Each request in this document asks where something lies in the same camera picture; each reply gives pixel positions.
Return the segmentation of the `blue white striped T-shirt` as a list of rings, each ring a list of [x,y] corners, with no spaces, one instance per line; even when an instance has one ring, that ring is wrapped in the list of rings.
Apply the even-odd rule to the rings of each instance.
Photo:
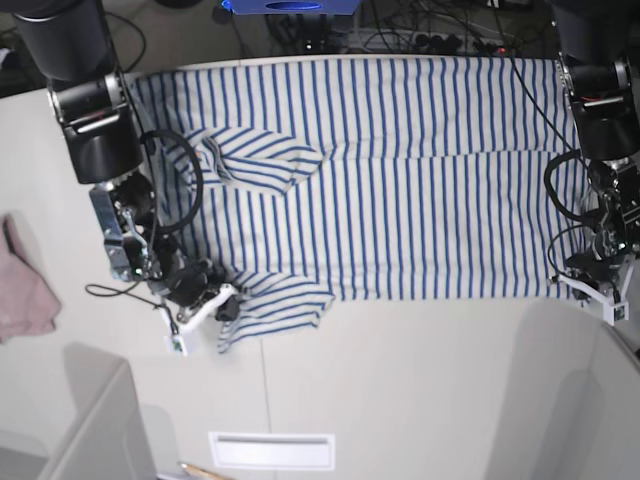
[[[241,293],[218,349],[336,301],[565,298],[584,243],[545,190],[577,144],[552,60],[302,58],[141,76],[161,215]]]

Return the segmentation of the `pink folded cloth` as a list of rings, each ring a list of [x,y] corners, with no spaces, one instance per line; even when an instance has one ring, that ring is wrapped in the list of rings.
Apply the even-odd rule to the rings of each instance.
[[[31,265],[11,215],[1,217],[1,342],[55,330],[61,303]]]

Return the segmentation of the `wooden stick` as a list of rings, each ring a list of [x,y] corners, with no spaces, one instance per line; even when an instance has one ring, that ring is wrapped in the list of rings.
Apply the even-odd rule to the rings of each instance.
[[[226,477],[213,471],[198,467],[187,462],[179,462],[179,467],[188,475],[208,480],[226,480]]]

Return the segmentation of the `white rectangular table inset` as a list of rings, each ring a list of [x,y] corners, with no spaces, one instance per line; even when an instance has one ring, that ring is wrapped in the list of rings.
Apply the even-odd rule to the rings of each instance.
[[[216,467],[275,471],[333,471],[333,434],[257,434],[210,432]]]

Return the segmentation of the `blue box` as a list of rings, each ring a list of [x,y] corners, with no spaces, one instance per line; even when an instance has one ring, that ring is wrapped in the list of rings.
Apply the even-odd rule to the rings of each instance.
[[[360,3],[361,0],[224,0],[221,5],[238,15],[351,15]]]

